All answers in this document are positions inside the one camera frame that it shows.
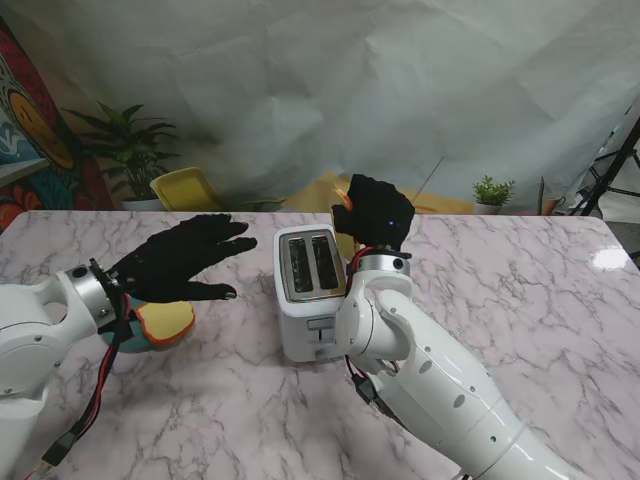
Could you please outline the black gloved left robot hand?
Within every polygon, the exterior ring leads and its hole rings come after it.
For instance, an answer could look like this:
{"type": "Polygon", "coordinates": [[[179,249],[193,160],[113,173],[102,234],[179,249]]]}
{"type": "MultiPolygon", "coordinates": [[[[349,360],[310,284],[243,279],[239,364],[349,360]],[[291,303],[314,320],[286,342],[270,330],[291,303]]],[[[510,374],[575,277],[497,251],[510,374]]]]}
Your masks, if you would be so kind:
{"type": "Polygon", "coordinates": [[[250,251],[257,240],[246,237],[248,225],[229,214],[200,214],[150,236],[108,270],[123,291],[149,303],[230,300],[226,283],[193,278],[221,261],[250,251]]]}

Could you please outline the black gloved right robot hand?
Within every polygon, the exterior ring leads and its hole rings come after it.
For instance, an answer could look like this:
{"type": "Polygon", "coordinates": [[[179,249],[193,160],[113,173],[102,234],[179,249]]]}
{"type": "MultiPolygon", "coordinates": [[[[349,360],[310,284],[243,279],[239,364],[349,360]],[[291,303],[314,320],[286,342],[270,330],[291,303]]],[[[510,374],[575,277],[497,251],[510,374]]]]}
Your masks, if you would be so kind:
{"type": "Polygon", "coordinates": [[[347,197],[347,205],[332,206],[336,232],[367,247],[400,251],[415,215],[409,199],[394,185],[362,174],[352,176],[347,197]]]}

